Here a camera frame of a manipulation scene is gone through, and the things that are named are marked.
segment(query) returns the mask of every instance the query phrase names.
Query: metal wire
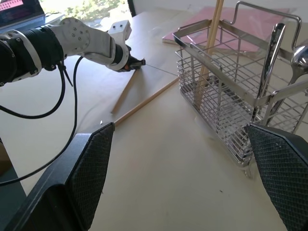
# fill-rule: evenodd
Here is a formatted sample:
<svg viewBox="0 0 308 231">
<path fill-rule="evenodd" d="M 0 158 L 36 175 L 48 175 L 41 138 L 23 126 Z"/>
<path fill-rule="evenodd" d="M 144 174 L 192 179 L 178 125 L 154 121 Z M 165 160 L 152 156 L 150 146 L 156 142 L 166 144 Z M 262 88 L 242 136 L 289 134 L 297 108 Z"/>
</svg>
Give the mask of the metal wire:
<svg viewBox="0 0 308 231">
<path fill-rule="evenodd" d="M 246 92 L 257 97 L 260 76 L 262 72 L 265 51 L 259 49 L 255 53 L 244 52 L 241 50 L 242 38 L 225 28 L 219 27 L 220 39 L 217 39 L 216 45 L 209 49 L 214 49 L 212 57 L 209 57 L 205 49 L 205 41 L 199 44 L 191 44 L 190 47 L 201 54 L 211 63 L 220 69 L 226 76 L 236 82 Z M 222 41 L 222 33 L 232 35 L 228 41 Z M 226 145 L 230 153 L 237 160 L 241 167 L 250 163 L 253 156 L 248 135 L 244 127 L 251 122 L 253 108 L 245 102 L 240 96 L 235 94 L 218 77 L 214 76 L 209 70 L 206 76 L 201 76 L 202 64 L 184 49 L 176 52 L 180 60 L 177 62 L 178 75 L 180 77 L 180 88 L 183 97 L 199 113 L 205 122 L 215 131 L 219 139 Z M 279 60 L 284 65 L 289 62 L 282 57 Z M 205 84 L 201 86 L 203 98 L 200 108 L 195 107 L 195 95 L 198 93 L 197 82 L 203 78 Z M 273 73 L 267 89 L 267 94 L 272 94 L 278 90 L 272 84 L 277 81 L 287 85 L 288 80 Z M 288 132 L 295 132 L 298 123 L 302 122 L 302 114 L 308 100 L 298 102 L 297 97 L 303 97 L 303 92 L 290 96 L 284 100 L 283 105 L 278 112 L 271 117 L 269 126 L 283 129 Z M 267 105 L 260 108 L 260 112 L 255 119 L 255 123 L 262 123 Z"/>
</svg>

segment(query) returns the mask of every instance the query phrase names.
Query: black cable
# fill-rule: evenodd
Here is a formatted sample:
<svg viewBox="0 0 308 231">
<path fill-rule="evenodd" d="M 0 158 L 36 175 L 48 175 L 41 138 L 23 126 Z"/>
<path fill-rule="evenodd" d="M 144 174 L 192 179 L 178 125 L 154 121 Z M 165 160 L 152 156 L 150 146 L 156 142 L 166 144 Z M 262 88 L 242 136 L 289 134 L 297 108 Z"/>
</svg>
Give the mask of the black cable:
<svg viewBox="0 0 308 231">
<path fill-rule="evenodd" d="M 61 105 L 62 101 L 63 101 L 63 98 L 64 98 L 64 94 L 65 94 L 65 77 L 64 77 L 64 67 L 63 67 L 64 63 L 62 64 L 58 64 L 58 68 L 59 68 L 59 71 L 60 71 L 60 75 L 61 75 L 61 82 L 62 82 L 62 89 L 61 89 L 61 94 L 60 94 L 60 98 L 57 102 L 57 104 L 53 107 L 53 109 L 51 109 L 50 111 L 44 113 L 44 114 L 41 114 L 41 115 L 23 115 L 23 114 L 20 114 L 20 113 L 17 113 L 17 112 L 14 112 L 6 107 L 3 107 L 0 105 L 0 110 L 1 111 L 4 111 L 10 115 L 13 115 L 13 116 L 16 116 L 16 117 L 19 117 L 19 118 L 23 118 L 23 119 L 41 119 L 41 118 L 44 118 L 44 117 L 47 117 L 47 116 L 50 116 L 52 113 L 54 113 Z"/>
<path fill-rule="evenodd" d="M 74 97 L 75 97 L 75 111 L 74 111 L 74 126 L 73 126 L 73 130 L 71 132 L 71 135 L 66 143 L 66 145 L 64 146 L 64 148 L 53 158 L 51 159 L 49 162 L 47 162 L 46 164 L 44 164 L 42 167 L 39 167 L 38 169 L 36 169 L 33 172 L 28 173 L 27 175 L 24 175 L 22 177 L 13 179 L 13 180 L 8 180 L 8 181 L 4 181 L 4 182 L 0 182 L 0 187 L 1 186 L 5 186 L 8 184 L 13 184 L 13 183 L 17 183 L 21 180 L 24 180 L 26 178 L 29 178 L 31 176 L 33 176 L 34 174 L 42 171 L 44 168 L 48 167 L 49 165 L 51 165 L 56 159 L 58 159 L 59 156 L 61 156 L 61 154 L 67 149 L 68 145 L 70 144 L 70 142 L 72 141 L 73 137 L 74 137 L 74 133 L 76 131 L 76 127 L 77 127 L 77 106 L 78 106 L 78 101 L 77 101 L 77 87 L 76 87 L 76 74 L 77 74 L 77 68 L 78 65 L 80 63 L 80 61 L 82 60 L 83 57 L 80 57 L 76 64 L 75 64 L 75 68 L 74 68 L 74 75 L 73 75 L 73 83 L 74 83 Z M 60 68 L 60 75 L 64 76 L 63 74 L 63 68 Z"/>
</svg>

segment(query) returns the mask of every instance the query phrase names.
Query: spoon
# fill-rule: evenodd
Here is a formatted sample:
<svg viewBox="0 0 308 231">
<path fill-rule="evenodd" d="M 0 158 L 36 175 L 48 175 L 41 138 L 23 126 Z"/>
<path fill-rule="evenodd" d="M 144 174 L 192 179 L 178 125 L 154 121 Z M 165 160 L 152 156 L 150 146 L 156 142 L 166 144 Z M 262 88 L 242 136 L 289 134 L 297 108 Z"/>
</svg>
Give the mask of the spoon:
<svg viewBox="0 0 308 231">
<path fill-rule="evenodd" d="M 294 84 L 299 77 L 308 74 L 308 45 L 301 45 L 293 50 L 293 57 L 291 59 L 291 68 L 293 75 L 288 85 Z M 284 100 L 285 99 L 278 100 L 274 104 L 273 108 L 270 111 L 270 116 L 272 116 L 279 110 Z M 266 125 L 270 123 L 272 118 L 273 117 L 267 120 Z"/>
</svg>

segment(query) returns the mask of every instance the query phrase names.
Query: window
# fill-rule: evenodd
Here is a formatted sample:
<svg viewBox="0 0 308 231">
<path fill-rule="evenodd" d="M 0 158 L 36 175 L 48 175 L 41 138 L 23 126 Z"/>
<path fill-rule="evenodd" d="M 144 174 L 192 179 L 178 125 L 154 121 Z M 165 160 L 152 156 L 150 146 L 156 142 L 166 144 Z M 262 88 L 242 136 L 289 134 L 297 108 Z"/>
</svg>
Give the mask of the window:
<svg viewBox="0 0 308 231">
<path fill-rule="evenodd" d="M 127 0 L 39 0 L 47 13 L 64 13 L 88 26 L 110 29 L 113 22 L 131 18 Z"/>
</svg>

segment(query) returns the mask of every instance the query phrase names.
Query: laptop screen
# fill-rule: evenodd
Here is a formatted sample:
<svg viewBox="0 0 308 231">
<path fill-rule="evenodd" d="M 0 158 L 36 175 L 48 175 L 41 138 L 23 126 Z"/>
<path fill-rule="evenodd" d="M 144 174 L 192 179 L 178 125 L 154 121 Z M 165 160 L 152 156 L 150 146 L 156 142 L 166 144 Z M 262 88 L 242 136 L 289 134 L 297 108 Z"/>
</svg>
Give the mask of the laptop screen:
<svg viewBox="0 0 308 231">
<path fill-rule="evenodd" d="M 39 0 L 0 0 L 0 28 L 44 15 Z"/>
</svg>

